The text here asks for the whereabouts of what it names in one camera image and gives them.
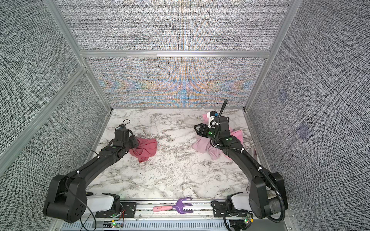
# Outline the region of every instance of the metal extrusion bar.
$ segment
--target metal extrusion bar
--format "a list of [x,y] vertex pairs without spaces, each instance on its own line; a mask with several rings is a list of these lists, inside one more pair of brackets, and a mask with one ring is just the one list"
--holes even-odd
[[51,221],[51,223],[50,223],[49,228],[48,228],[47,231],[58,231],[58,230],[60,230],[60,227],[62,227],[62,225],[63,225],[64,222],[65,221],[63,221],[63,220],[54,218]]
[[255,146],[256,146],[256,149],[257,149],[257,155],[259,157],[259,160],[260,160],[261,164],[265,168],[267,168],[268,170],[271,170],[270,166],[269,166],[269,163],[266,160],[266,156],[263,153],[261,143],[258,140],[257,134],[254,130],[253,124],[252,124],[247,112],[244,112],[244,118],[245,118],[245,121],[247,122],[247,125],[249,127],[249,132],[252,136],[253,142],[255,143]]
[[54,18],[54,21],[57,23],[60,31],[62,32],[64,38],[68,42],[72,52],[76,56],[78,62],[80,63],[81,66],[85,66],[88,68],[87,72],[87,77],[90,81],[90,84],[92,85],[94,91],[98,95],[100,101],[104,105],[105,109],[107,112],[109,112],[112,107],[111,104],[105,95],[102,87],[100,86],[98,80],[96,79],[94,74],[89,74],[93,73],[88,64],[86,63],[85,59],[81,56],[80,54],[80,46],[78,45],[76,39],[74,38],[72,31],[70,30],[67,22],[64,19],[64,16],[62,15],[62,12],[60,11],[58,4],[55,2],[55,0],[44,0],[44,4],[48,8],[49,12],[51,13],[52,17]]
[[282,44],[284,37],[290,27],[290,24],[292,23],[294,16],[297,13],[297,10],[299,6],[301,5],[302,0],[292,0],[292,2],[289,5],[288,10],[285,13],[284,19],[281,23],[281,26],[279,28],[278,33],[276,34],[275,40],[271,46],[271,55],[266,60],[266,62],[262,66],[262,70],[257,77],[256,81],[254,82],[252,89],[249,93],[247,102],[245,103],[245,111],[249,111],[250,107],[252,106],[252,103],[259,91],[259,88],[261,87],[267,72],[269,71],[272,62],[274,61],[274,58],[280,48],[280,45]]
[[[102,125],[102,126],[101,126],[101,128],[100,128],[100,131],[99,131],[99,133],[98,133],[98,136],[96,137],[95,142],[94,142],[94,144],[92,145],[91,150],[94,150],[94,151],[96,151],[96,152],[97,152],[96,148],[98,147],[98,144],[99,144],[99,142],[100,142],[100,139],[101,139],[101,137],[102,137],[102,135],[103,135],[103,133],[104,133],[105,128],[107,127],[107,124],[108,124],[108,122],[109,122],[109,119],[111,118],[111,115],[112,115],[112,112],[108,112],[108,113],[106,114],[105,119],[104,119],[104,123],[103,123],[103,125]],[[89,156],[87,157],[87,159],[86,159],[85,163],[89,162],[89,161],[90,161],[90,159],[93,157],[93,155],[94,155],[94,152],[93,152],[93,151],[91,151],[91,152],[90,152],[90,154],[89,154]]]
[[[193,200],[184,200],[183,203],[192,203],[192,204],[210,204],[212,201],[219,201],[225,202],[225,199],[193,199]],[[121,202],[136,202],[138,204],[165,204],[165,203],[173,203],[176,204],[177,199],[148,199],[148,198],[141,198],[141,199],[124,199]]]
[[54,21],[57,23],[60,31],[62,32],[72,52],[76,56],[78,62],[80,63],[81,66],[83,66],[84,61],[80,55],[80,46],[76,42],[76,39],[74,38],[67,22],[64,19],[64,16],[62,15],[62,12],[58,7],[58,4],[55,2],[55,0],[44,0],[44,4],[48,8],[52,17],[54,18]]
[[[117,107],[114,109],[211,109],[211,110],[216,110],[220,109],[221,107],[214,107],[214,108],[209,108],[209,107]],[[243,110],[243,107],[227,107],[226,109],[241,109]]]
[[268,58],[268,51],[124,51],[81,50],[82,57],[242,57]]
[[41,112],[32,120],[23,133],[11,144],[10,147],[0,156],[0,176],[8,169],[24,147],[38,132],[49,116],[54,112],[60,102],[69,93],[75,83],[86,72],[86,68],[80,67],[73,76],[63,85],[55,96],[47,103]]
[[107,112],[110,112],[112,110],[111,103],[109,102],[109,99],[107,95],[104,93],[103,88],[101,87],[100,83],[98,82],[98,79],[94,75],[93,71],[91,70],[89,63],[84,59],[85,66],[87,68],[87,78],[89,79],[90,84],[92,85],[95,93],[98,95],[101,103],[104,105]]

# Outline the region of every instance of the white marble surface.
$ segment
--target white marble surface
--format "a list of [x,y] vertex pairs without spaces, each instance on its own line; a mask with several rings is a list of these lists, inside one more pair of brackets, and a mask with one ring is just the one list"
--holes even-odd
[[[114,193],[121,198],[225,198],[244,191],[248,179],[225,156],[213,161],[209,154],[192,149],[196,141],[193,126],[203,122],[210,109],[115,109],[97,151],[114,138],[114,129],[124,119],[127,128],[141,138],[155,138],[157,153],[139,163],[131,154],[108,167],[87,187],[95,194]],[[243,130],[244,147],[252,138],[241,109],[226,109],[230,127]]]

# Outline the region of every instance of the light pink cloth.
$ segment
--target light pink cloth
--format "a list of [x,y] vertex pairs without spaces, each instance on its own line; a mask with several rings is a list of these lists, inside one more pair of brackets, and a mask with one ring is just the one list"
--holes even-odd
[[[203,114],[203,119],[204,119],[203,123],[208,124],[207,114]],[[230,134],[238,138],[240,142],[243,143],[243,131],[242,130],[233,131],[231,128],[229,129],[230,129]],[[192,147],[193,149],[195,149],[197,152],[200,152],[200,153],[208,152],[212,160],[217,160],[222,155],[225,155],[223,151],[221,151],[220,149],[212,147],[212,145],[209,143],[210,140],[211,140],[210,138],[201,137],[201,136],[196,135],[196,142],[192,145]]]
[[147,161],[149,157],[154,156],[157,152],[157,141],[155,139],[137,138],[139,145],[137,148],[130,149],[131,155],[139,159],[139,163]]

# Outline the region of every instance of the robotic arm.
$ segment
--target robotic arm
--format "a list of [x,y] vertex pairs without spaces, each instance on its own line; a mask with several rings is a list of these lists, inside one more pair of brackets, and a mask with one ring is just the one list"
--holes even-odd
[[[194,129],[198,135],[210,138],[211,145],[221,149],[247,176],[250,182],[249,205],[256,217],[267,217],[273,222],[281,222],[284,220],[285,210],[288,209],[283,177],[261,166],[244,149],[240,141],[230,135],[229,118],[221,116],[226,104],[227,100],[224,101],[220,113],[212,111],[207,114],[208,125],[201,123],[195,125]],[[273,197],[266,186],[273,191]],[[279,219],[270,217],[278,212],[281,212]]]
[[131,148],[138,146],[136,137],[125,124],[118,126],[114,135],[114,139],[96,157],[67,175],[56,175],[51,180],[44,205],[44,215],[69,223],[81,218],[86,210],[85,190],[89,183],[107,167],[121,159]]
[[[230,135],[229,118],[221,116],[226,103],[227,100],[223,103],[220,113],[215,111],[209,113],[208,125],[201,123],[195,125],[194,129],[198,135],[210,138],[211,145],[221,149],[234,160],[247,176],[250,182],[249,205],[256,217],[259,219],[267,217],[274,222],[281,222],[288,208],[284,180],[279,173],[271,173],[262,167],[243,148],[240,141]],[[119,125],[114,134],[115,138],[96,157],[67,175],[56,175],[51,180],[44,205],[44,215],[69,223],[81,218],[87,207],[86,187],[102,171],[127,154],[130,149],[138,147],[136,137],[131,130],[126,128],[126,124]],[[268,193],[266,187],[271,188],[274,196]],[[116,203],[112,206],[112,210],[115,212],[112,214],[117,214],[121,211],[119,197],[117,196],[114,201]],[[270,217],[278,212],[281,212],[279,219]]]

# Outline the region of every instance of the pink handle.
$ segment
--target pink handle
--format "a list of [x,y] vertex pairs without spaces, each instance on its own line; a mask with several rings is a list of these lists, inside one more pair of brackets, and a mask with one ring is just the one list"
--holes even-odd
[[155,206],[153,207],[153,212],[160,212],[172,209],[172,205],[164,205],[164,206]]

